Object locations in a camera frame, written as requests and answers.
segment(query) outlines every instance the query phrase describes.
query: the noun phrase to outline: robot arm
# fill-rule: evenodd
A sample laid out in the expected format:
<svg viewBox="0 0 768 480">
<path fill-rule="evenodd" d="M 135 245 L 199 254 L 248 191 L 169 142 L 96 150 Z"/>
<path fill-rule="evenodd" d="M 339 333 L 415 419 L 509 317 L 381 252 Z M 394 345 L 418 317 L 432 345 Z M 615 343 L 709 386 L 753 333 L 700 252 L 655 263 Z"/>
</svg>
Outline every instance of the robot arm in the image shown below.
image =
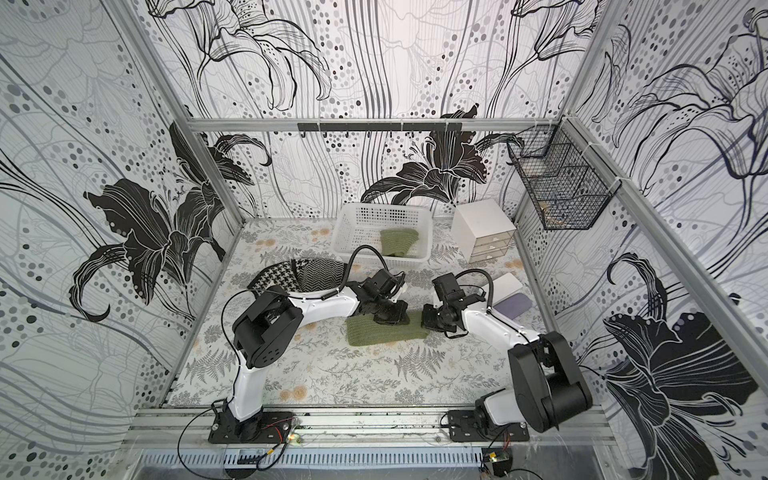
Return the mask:
<svg viewBox="0 0 768 480">
<path fill-rule="evenodd" d="M 488 278 L 487 300 L 464 293 L 457 278 L 465 273 Z M 425 328 L 446 336 L 461 328 L 509 355 L 513 389 L 478 400 L 475 420 L 481 430 L 525 421 L 543 432 L 592 407 L 592 395 L 565 338 L 557 332 L 540 334 L 493 310 L 493 282 L 485 271 L 448 273 L 432 283 L 442 305 L 424 306 Z M 554 372 L 545 374 L 541 365 L 554 367 Z"/>
<path fill-rule="evenodd" d="M 488 299 L 465 294 L 456 280 L 465 273 L 488 278 Z M 360 313 L 373 313 L 376 322 L 386 325 L 407 323 L 408 305 L 397 300 L 403 280 L 382 269 L 361 283 L 345 281 L 338 289 L 288 293 L 272 286 L 260 294 L 232 327 L 239 367 L 233 394 L 217 413 L 216 425 L 226 424 L 232 433 L 221 442 L 243 442 L 260 430 L 266 368 L 284 354 L 300 326 Z M 592 407 L 589 388 L 565 338 L 556 332 L 538 333 L 495 312 L 490 307 L 493 282 L 485 271 L 449 273 L 432 283 L 442 305 L 424 305 L 425 328 L 446 336 L 463 329 L 509 355 L 514 388 L 476 402 L 475 421 L 481 432 L 516 422 L 543 432 Z M 554 372 L 545 374 L 541 365 L 554 367 Z"/>
<path fill-rule="evenodd" d="M 239 367 L 225 410 L 238 422 L 261 411 L 266 368 L 285 353 L 300 326 L 366 313 L 384 325 L 407 323 L 408 303 L 398 300 L 404 291 L 403 280 L 382 269 L 362 282 L 346 282 L 340 289 L 289 293 L 271 286 L 258 295 L 232 325 Z"/>
</svg>

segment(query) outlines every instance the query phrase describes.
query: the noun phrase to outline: green knitted cloth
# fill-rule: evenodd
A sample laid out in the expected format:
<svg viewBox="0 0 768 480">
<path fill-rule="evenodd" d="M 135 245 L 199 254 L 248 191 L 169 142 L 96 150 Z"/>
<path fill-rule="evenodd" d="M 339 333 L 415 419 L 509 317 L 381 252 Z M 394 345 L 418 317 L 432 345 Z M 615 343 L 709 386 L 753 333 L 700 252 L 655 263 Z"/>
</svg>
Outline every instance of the green knitted cloth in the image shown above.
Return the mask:
<svg viewBox="0 0 768 480">
<path fill-rule="evenodd" d="M 419 232 L 412 228 L 390 228 L 382 230 L 382 255 L 404 257 L 419 239 Z"/>
<path fill-rule="evenodd" d="M 422 328 L 422 313 L 407 313 L 409 325 L 379 325 L 373 321 L 373 315 L 351 316 L 346 319 L 346 341 L 350 346 L 366 346 L 427 338 L 429 331 Z"/>
</svg>

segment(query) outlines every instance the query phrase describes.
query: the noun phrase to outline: table surface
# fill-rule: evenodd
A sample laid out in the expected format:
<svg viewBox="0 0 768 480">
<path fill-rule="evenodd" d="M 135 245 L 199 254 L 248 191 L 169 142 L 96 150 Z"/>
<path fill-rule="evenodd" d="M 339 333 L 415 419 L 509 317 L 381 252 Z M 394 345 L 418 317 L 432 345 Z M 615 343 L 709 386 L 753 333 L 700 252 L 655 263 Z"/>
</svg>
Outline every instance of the table surface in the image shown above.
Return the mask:
<svg viewBox="0 0 768 480">
<path fill-rule="evenodd" d="M 208 406 L 232 389 L 237 364 L 220 327 L 224 303 L 264 267 L 291 258 L 333 258 L 330 239 L 335 219 L 255 220 L 246 224 L 224 272 L 214 301 L 167 396 L 166 407 Z M 468 268 L 451 238 L 451 219 L 435 218 L 430 259 L 406 269 L 408 290 L 402 299 L 420 308 L 432 302 L 432 279 Z M 510 272 L 531 297 L 528 278 L 514 243 L 506 255 L 473 263 L 493 278 Z M 354 265 L 351 280 L 362 280 L 378 267 Z M 483 284 L 467 277 L 467 283 Z M 224 314 L 232 322 L 253 302 L 242 293 Z M 518 317 L 524 326 L 545 331 L 536 306 Z M 477 336 L 446 339 L 431 332 L 426 339 L 349 346 L 343 318 L 301 327 L 285 354 L 270 368 L 263 402 L 268 406 L 465 405 L 486 393 L 511 386 L 506 352 Z"/>
</svg>

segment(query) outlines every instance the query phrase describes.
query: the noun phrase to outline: white drawer unit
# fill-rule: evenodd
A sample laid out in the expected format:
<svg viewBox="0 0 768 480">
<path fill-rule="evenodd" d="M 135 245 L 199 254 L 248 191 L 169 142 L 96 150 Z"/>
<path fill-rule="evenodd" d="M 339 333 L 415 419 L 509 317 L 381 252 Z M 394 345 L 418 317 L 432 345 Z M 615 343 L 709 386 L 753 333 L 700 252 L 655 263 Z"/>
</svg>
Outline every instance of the white drawer unit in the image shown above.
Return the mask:
<svg viewBox="0 0 768 480">
<path fill-rule="evenodd" d="M 468 263 L 507 253 L 515 225 L 494 200 L 456 207 L 451 235 Z"/>
</svg>

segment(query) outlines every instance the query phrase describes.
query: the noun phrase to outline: floral wallpaper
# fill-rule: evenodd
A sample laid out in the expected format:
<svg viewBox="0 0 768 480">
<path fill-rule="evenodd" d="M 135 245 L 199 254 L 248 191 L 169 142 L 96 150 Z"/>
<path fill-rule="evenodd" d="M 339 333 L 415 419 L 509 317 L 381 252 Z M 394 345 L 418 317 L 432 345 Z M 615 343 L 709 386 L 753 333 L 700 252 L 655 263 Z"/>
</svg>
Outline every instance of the floral wallpaper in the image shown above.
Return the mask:
<svg viewBox="0 0 768 480">
<path fill-rule="evenodd" d="M 473 105 L 451 116 L 476 114 Z M 246 218 L 332 218 L 349 202 L 416 205 L 445 217 L 456 205 L 486 198 L 512 216 L 525 188 L 508 149 L 541 146 L 549 126 L 515 133 L 209 133 L 206 139 L 211 145 L 237 136 L 250 141 L 231 148 L 228 168 L 243 173 L 222 172 Z"/>
<path fill-rule="evenodd" d="M 556 118 L 606 1 L 133 3 L 197 118 Z"/>
<path fill-rule="evenodd" d="M 530 205 L 517 224 L 631 477 L 768 475 L 768 398 L 621 204 L 590 230 Z"/>
<path fill-rule="evenodd" d="M 102 476 L 238 226 L 100 2 L 0 15 L 0 474 Z"/>
<path fill-rule="evenodd" d="M 628 2 L 573 113 L 765 339 L 764 8 Z M 765 393 L 624 208 L 518 226 L 633 478 L 768 478 Z"/>
<path fill-rule="evenodd" d="M 764 342 L 766 18 L 765 2 L 630 2 L 576 110 Z"/>
</svg>

